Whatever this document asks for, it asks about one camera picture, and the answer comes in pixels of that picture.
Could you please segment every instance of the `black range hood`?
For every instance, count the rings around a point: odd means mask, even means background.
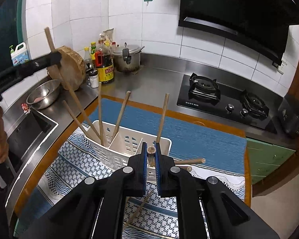
[[[210,32],[250,47],[277,67],[289,25],[299,25],[292,0],[180,0],[179,26]]]

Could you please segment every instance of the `wooden cutting board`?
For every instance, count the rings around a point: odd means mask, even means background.
[[[52,79],[59,80],[63,88],[66,89],[59,74],[60,70],[72,89],[76,91],[85,80],[84,60],[77,52],[67,46],[62,46],[56,50],[62,54],[61,67],[59,69],[56,65],[48,67],[49,75]]]

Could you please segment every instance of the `gas stove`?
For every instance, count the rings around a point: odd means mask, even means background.
[[[184,75],[177,105],[277,133],[269,108],[256,94],[204,76]]]

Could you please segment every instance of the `white plastic basket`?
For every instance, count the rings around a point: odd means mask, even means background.
[[[98,120],[94,121],[93,125],[99,132]],[[154,135],[120,126],[117,135],[111,142],[114,128],[115,125],[103,121],[104,146],[101,145],[100,139],[91,127],[88,128],[87,133],[92,139],[85,136],[101,162],[114,171],[127,166],[130,156],[141,153],[142,142],[146,142],[150,146],[154,144],[156,139]],[[159,144],[161,153],[168,156],[171,149],[171,140],[161,137]],[[155,168],[149,165],[147,165],[147,181],[156,182]]]

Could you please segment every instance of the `white plastic jug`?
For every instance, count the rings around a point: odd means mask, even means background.
[[[24,42],[20,43],[16,47],[16,50],[11,54],[11,59],[13,66],[17,66],[29,61],[27,45]]]

